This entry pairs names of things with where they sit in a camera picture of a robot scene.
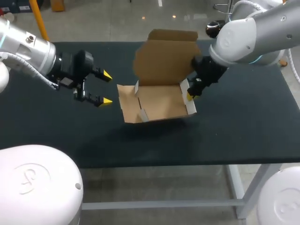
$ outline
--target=logo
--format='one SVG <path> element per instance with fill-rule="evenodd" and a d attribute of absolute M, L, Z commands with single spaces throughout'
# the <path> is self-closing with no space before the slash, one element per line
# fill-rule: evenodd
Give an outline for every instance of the logo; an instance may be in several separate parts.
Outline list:
<path fill-rule="evenodd" d="M 232 30 L 227 30 L 224 39 L 221 40 L 221 46 L 223 48 L 231 47 L 234 42 L 234 32 Z"/>
<path fill-rule="evenodd" d="M 275 201 L 275 213 L 283 222 L 298 220 L 300 213 L 300 191 L 287 188 L 278 193 Z"/>
<path fill-rule="evenodd" d="M 20 195 L 48 187 L 51 177 L 48 170 L 39 164 L 23 164 L 15 168 L 15 182 L 19 186 Z"/>

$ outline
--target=yellow pole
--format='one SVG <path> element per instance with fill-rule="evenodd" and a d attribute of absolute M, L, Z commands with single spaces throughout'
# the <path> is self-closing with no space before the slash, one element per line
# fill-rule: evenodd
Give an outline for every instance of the yellow pole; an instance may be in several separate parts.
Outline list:
<path fill-rule="evenodd" d="M 41 32 L 43 39 L 45 39 L 46 41 L 49 41 L 49 37 L 47 35 L 47 31 L 46 31 L 46 28 L 45 28 L 45 25 L 44 25 L 44 22 L 42 19 L 42 15 L 38 8 L 37 0 L 29 0 L 29 3 L 31 5 L 31 9 L 34 14 L 34 17 L 37 21 L 39 32 Z"/>

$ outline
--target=metal bar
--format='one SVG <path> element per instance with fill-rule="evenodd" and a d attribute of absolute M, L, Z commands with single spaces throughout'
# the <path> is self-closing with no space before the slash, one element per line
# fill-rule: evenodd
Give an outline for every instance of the metal bar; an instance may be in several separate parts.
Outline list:
<path fill-rule="evenodd" d="M 82 210 L 175 208 L 175 207 L 216 207 L 242 206 L 242 199 L 195 200 L 195 201 L 146 201 L 146 202 L 95 202 L 83 203 Z"/>
<path fill-rule="evenodd" d="M 239 206 L 236 209 L 236 214 L 238 219 L 246 219 L 247 215 L 257 204 L 260 191 L 264 186 L 265 182 L 277 171 L 280 170 L 282 164 L 262 164 L 252 182 L 247 189 L 243 200 L 245 201 L 245 205 Z"/>
<path fill-rule="evenodd" d="M 49 41 L 49 37 L 47 35 L 47 31 L 46 31 L 46 28 L 45 28 L 45 25 L 44 25 L 44 21 L 43 21 L 41 12 L 39 11 L 37 0 L 30 0 L 29 3 L 30 3 L 30 6 L 31 6 L 31 9 L 32 9 L 32 12 L 34 14 L 34 17 L 36 19 L 39 32 L 41 32 L 41 35 L 42 35 L 43 39 L 45 39 L 46 41 Z"/>
<path fill-rule="evenodd" d="M 231 15 L 231 13 L 223 12 L 223 11 L 221 11 L 221 10 L 218 10 L 218 9 L 217 9 L 217 6 L 228 6 L 228 4 L 215 4 L 215 5 L 213 5 L 212 8 L 213 8 L 214 10 L 220 12 L 220 13 L 224 13 L 224 14 L 227 14 L 227 15 Z"/>
<path fill-rule="evenodd" d="M 225 22 L 229 22 L 229 18 L 230 18 L 230 13 L 232 13 L 232 9 L 233 9 L 233 0 L 228 0 L 228 8 L 227 8 L 227 15 L 226 15 L 226 20 Z"/>
<path fill-rule="evenodd" d="M 244 197 L 244 187 L 240 179 L 240 172 L 237 165 L 226 165 L 233 197 L 235 199 L 242 199 Z"/>

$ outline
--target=brown cardboard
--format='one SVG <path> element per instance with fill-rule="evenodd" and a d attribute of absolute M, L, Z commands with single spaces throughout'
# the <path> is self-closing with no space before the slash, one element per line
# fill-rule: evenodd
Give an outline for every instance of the brown cardboard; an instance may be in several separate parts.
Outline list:
<path fill-rule="evenodd" d="M 120 105 L 126 123 L 184 117 L 196 112 L 186 100 L 193 72 L 191 60 L 200 54 L 197 32 L 153 30 L 135 53 L 135 86 L 118 85 Z"/>

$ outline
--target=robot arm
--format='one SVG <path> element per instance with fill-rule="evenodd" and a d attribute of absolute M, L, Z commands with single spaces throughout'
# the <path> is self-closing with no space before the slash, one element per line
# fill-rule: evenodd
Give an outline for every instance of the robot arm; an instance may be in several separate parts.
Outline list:
<path fill-rule="evenodd" d="M 236 63 L 256 63 L 255 60 L 268 53 L 299 45 L 299 12 L 300 1 L 288 0 L 270 10 L 261 8 L 245 19 L 230 21 L 210 47 L 212 59 L 226 67 Z M 275 59 L 265 60 L 261 65 L 276 63 Z"/>
<path fill-rule="evenodd" d="M 300 1 L 265 9 L 248 0 L 233 8 L 230 22 L 212 22 L 206 31 L 217 37 L 209 57 L 194 57 L 197 76 L 191 80 L 188 98 L 200 96 L 217 83 L 228 67 L 237 63 L 268 66 L 277 63 L 285 49 L 300 45 Z"/>
<path fill-rule="evenodd" d="M 7 66 L 31 76 L 37 76 L 51 88 L 73 89 L 74 99 L 95 106 L 111 103 L 105 97 L 93 97 L 85 89 L 89 74 L 109 82 L 112 78 L 94 66 L 92 54 L 81 50 L 76 54 L 57 52 L 55 45 L 23 31 L 0 18 L 0 60 Z M 8 83 L 7 70 L 0 65 L 0 92 Z"/>

